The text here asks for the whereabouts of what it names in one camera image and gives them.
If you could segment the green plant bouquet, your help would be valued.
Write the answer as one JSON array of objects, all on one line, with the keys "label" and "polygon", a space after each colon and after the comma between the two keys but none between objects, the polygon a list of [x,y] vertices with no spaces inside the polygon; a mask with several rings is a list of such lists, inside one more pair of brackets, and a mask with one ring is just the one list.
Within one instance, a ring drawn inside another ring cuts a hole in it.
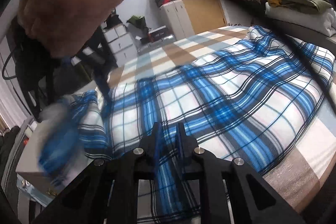
[{"label": "green plant bouquet", "polygon": [[144,16],[132,15],[126,22],[130,23],[131,25],[135,26],[136,28],[140,30],[147,28],[146,20]]}]

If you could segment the white drawer desk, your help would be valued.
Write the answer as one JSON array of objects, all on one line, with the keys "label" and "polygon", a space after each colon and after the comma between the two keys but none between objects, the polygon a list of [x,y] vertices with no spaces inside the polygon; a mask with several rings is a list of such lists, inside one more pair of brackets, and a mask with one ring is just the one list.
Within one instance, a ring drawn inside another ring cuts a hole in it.
[{"label": "white drawer desk", "polygon": [[135,39],[127,31],[126,26],[119,24],[104,30],[103,33],[119,67],[137,57],[138,51],[135,46]]}]

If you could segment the black shoe box on suitcase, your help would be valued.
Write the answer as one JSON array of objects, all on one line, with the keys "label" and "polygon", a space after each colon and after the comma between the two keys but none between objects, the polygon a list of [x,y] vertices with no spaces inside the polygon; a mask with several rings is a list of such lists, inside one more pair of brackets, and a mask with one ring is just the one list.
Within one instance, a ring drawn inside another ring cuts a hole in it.
[{"label": "black shoe box on suitcase", "polygon": [[147,33],[147,37],[149,39],[149,42],[153,43],[156,41],[159,41],[160,39],[168,36],[169,30],[166,26],[161,26],[159,28],[153,29]]}]

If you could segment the white folded blanket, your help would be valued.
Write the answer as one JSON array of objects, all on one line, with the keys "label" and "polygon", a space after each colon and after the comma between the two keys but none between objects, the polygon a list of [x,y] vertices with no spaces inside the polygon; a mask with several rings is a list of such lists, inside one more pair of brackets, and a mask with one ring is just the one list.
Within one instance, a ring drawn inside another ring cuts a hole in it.
[{"label": "white folded blanket", "polygon": [[267,2],[265,14],[269,18],[306,27],[328,37],[335,35],[335,10],[333,8],[327,9],[322,14],[304,14],[285,7],[272,7]]}]

